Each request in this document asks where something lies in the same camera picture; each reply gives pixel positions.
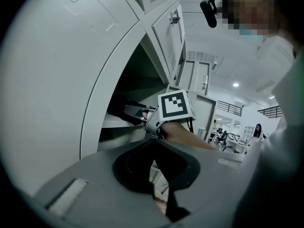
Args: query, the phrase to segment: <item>staircase railing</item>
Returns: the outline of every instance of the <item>staircase railing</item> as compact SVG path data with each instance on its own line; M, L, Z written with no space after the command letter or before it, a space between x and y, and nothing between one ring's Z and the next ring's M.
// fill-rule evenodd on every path
M242 116L242 108L227 102L218 101L217 108L238 116Z
M281 117L283 114L279 105L267 109L259 110L258 112L262 113L268 118L278 118Z

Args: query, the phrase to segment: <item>white shirt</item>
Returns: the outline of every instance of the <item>white shirt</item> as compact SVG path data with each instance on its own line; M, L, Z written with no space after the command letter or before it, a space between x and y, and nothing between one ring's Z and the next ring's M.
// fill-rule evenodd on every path
M217 125L218 125L218 123L214 123L212 129L214 129L216 131L217 130Z
M253 144L253 143L261 141L263 136L264 136L264 133L263 133L263 131L261 131L260 137L258 138L258 137L252 136L251 139L249 140L248 144Z

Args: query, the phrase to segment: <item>ceiling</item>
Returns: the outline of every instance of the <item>ceiling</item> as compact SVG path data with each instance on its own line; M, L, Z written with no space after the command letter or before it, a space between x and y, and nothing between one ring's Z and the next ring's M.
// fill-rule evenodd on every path
M239 30L229 29L221 19L212 29L200 9L201 1L180 0L180 3L187 50L202 52L199 57L203 61L217 63L209 83L271 104L271 91L293 63L292 46L279 37L240 36ZM240 87L234 88L234 82Z

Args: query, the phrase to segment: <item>locker door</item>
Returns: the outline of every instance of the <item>locker door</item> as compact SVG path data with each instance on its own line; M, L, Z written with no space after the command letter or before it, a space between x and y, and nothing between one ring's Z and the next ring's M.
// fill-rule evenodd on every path
M177 16L177 6L169 8L153 25L152 28L161 46L162 53L171 75L174 77L175 67L181 56L182 44L180 27L178 24L171 24L170 17Z

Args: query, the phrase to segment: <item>white sleeve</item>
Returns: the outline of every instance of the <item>white sleeve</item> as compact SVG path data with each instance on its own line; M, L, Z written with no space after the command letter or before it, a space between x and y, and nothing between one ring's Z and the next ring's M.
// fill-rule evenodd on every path
M260 141L263 139L263 136L264 136L264 133L263 133L263 131L261 131L261 134L260 134Z

